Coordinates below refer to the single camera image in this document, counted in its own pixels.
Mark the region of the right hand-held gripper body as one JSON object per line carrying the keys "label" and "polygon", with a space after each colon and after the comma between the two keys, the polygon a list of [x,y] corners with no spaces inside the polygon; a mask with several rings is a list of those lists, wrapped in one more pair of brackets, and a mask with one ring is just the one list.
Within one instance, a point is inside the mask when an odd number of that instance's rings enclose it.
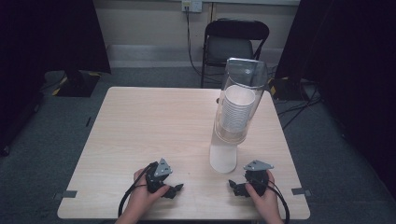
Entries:
{"label": "right hand-held gripper body", "polygon": [[272,164],[254,160],[244,166],[246,181],[256,190],[259,196],[266,191],[269,182],[267,171],[273,169]]}

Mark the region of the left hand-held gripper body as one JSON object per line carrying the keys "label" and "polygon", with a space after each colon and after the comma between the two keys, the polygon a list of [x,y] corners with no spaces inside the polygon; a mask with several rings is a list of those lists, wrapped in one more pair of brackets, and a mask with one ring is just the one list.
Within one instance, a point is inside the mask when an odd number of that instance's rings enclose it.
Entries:
{"label": "left hand-held gripper body", "polygon": [[151,163],[146,171],[148,191],[150,193],[156,192],[163,186],[163,181],[172,173],[170,165],[164,158]]}

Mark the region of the person's left hand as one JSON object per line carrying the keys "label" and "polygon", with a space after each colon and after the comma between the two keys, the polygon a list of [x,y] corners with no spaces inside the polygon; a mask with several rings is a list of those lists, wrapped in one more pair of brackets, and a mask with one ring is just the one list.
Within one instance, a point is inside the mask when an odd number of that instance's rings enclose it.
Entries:
{"label": "person's left hand", "polygon": [[137,178],[139,178],[139,181],[130,196],[128,210],[136,217],[142,217],[169,190],[169,187],[164,185],[154,193],[151,193],[148,191],[145,174],[142,169],[134,173],[134,180]]}

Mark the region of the person's right hand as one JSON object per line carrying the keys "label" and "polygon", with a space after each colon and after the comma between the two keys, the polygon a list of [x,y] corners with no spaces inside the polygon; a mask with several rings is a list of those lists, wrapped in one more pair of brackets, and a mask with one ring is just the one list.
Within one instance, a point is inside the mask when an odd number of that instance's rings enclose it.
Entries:
{"label": "person's right hand", "polygon": [[256,190],[249,183],[246,183],[245,185],[250,198],[254,202],[255,207],[258,213],[262,216],[263,220],[267,216],[280,215],[277,195],[274,192],[275,179],[269,170],[267,171],[267,174],[269,175],[269,189],[267,189],[262,196],[259,196]]}

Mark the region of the grey tape strip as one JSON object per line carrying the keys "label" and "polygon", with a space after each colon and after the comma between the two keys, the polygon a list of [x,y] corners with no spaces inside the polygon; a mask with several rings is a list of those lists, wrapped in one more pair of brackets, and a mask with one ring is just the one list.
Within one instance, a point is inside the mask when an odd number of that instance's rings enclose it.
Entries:
{"label": "grey tape strip", "polygon": [[291,189],[293,195],[304,195],[306,197],[312,196],[312,192],[309,189],[295,188]]}
{"label": "grey tape strip", "polygon": [[61,200],[63,198],[75,198],[77,196],[77,190],[64,190],[62,192],[57,192],[53,195],[54,200]]}

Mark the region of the stack of white paper cups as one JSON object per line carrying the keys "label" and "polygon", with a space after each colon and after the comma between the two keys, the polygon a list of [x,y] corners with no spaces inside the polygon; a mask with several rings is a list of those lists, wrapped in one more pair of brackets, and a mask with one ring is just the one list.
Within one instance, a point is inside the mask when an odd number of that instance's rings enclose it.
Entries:
{"label": "stack of white paper cups", "polygon": [[247,126],[255,92],[251,89],[232,85],[225,90],[220,126],[227,132],[239,133]]}

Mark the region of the black stand base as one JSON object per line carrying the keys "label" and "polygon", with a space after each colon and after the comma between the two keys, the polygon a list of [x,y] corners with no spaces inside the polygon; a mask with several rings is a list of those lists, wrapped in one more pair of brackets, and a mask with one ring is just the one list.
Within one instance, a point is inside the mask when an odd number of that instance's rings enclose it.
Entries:
{"label": "black stand base", "polygon": [[273,98],[283,101],[307,101],[308,96],[300,81],[288,77],[271,78],[268,81],[269,90]]}
{"label": "black stand base", "polygon": [[52,95],[59,97],[90,97],[100,77],[95,72],[66,70],[65,77]]}

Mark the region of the black folding chair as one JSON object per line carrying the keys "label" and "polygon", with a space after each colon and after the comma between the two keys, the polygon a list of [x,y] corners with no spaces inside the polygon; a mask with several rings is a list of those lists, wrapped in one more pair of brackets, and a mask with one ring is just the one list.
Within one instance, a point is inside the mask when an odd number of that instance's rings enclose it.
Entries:
{"label": "black folding chair", "polygon": [[205,28],[200,87],[209,78],[208,66],[224,67],[232,57],[258,61],[269,34],[269,27],[262,21],[217,19],[210,22]]}

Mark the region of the black curtain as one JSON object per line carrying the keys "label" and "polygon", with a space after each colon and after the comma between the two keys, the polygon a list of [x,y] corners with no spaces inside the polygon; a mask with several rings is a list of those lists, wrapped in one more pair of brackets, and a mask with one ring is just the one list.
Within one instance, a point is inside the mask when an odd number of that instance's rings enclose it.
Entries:
{"label": "black curtain", "polygon": [[319,84],[396,199],[396,0],[300,0],[276,77]]}
{"label": "black curtain", "polygon": [[0,156],[66,70],[110,72],[93,0],[0,0]]}

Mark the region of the white wall outlet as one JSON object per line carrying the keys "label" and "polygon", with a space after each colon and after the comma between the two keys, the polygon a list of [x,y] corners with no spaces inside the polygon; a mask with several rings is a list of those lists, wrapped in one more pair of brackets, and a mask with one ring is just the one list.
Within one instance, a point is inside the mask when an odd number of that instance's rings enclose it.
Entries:
{"label": "white wall outlet", "polygon": [[182,0],[181,10],[183,12],[201,13],[203,9],[202,0]]}

